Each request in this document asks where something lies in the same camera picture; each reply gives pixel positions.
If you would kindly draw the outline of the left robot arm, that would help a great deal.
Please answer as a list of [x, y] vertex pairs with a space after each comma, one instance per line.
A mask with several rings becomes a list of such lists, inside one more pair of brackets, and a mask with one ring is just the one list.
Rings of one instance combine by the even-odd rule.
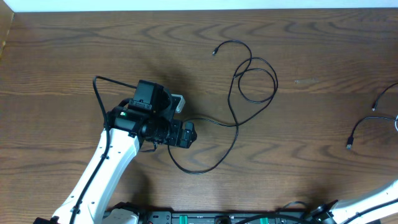
[[141, 214], [120, 207], [107, 211], [110, 198], [127, 165], [144, 141], [189, 148], [197, 134], [193, 123], [174, 119], [185, 105], [182, 95], [171, 94], [145, 80], [111, 111], [104, 111], [104, 129], [96, 151], [77, 185], [49, 219], [35, 223], [142, 223]]

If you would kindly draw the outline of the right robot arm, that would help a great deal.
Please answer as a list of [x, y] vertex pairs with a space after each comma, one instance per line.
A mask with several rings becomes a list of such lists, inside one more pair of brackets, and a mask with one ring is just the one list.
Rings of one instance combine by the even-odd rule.
[[397, 213], [397, 181], [358, 198], [320, 205], [307, 218], [311, 223], [366, 224]]

